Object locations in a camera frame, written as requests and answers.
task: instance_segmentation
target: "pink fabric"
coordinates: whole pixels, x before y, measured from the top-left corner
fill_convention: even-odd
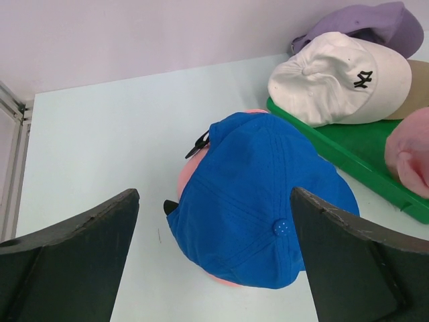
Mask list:
[[[384,158],[405,187],[429,199],[429,107],[413,112],[394,129]]]
[[[268,113],[267,111],[264,111],[262,109],[250,109],[246,111],[246,113]],[[177,185],[177,193],[178,198],[180,200],[180,196],[182,196],[183,189],[185,189],[186,184],[188,183],[190,177],[194,173],[196,167],[200,164],[201,160],[206,156],[208,149],[210,148],[210,144],[205,146],[203,149],[198,151],[191,159],[189,159],[188,163],[185,164],[185,167],[183,167],[182,171],[179,174],[179,180]],[[228,282],[226,280],[222,280],[220,278],[217,278],[213,275],[210,275],[212,278],[220,282],[221,284],[229,285],[229,286],[239,286],[235,283]]]

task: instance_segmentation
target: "white baseball cap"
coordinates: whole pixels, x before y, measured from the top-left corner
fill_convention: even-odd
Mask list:
[[[412,71],[397,52],[327,32],[275,68],[268,82],[274,103],[312,127],[385,119],[410,92]]]

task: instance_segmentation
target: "green plastic container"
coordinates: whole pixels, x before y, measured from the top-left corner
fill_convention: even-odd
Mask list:
[[[400,121],[312,128],[280,109],[271,99],[267,101],[267,108],[303,133],[323,158],[408,215],[429,224],[429,200],[394,180],[384,162],[386,139]]]

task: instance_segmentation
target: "black embroidered logo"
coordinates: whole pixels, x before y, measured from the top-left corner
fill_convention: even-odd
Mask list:
[[[366,89],[368,86],[365,85],[366,82],[371,82],[373,79],[371,78],[371,75],[373,72],[364,72],[363,70],[357,75],[361,80],[354,82],[355,88],[362,87],[363,89]]]

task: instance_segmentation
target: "table surface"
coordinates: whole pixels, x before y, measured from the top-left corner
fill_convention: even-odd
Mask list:
[[[429,44],[415,56],[428,60]],[[176,200],[184,155],[236,111],[265,106],[286,56],[169,72],[36,96],[17,234],[137,188],[140,211],[112,321],[317,321],[306,274],[281,290],[230,288],[179,250],[162,204]],[[362,217],[429,239],[418,223],[341,172]]]

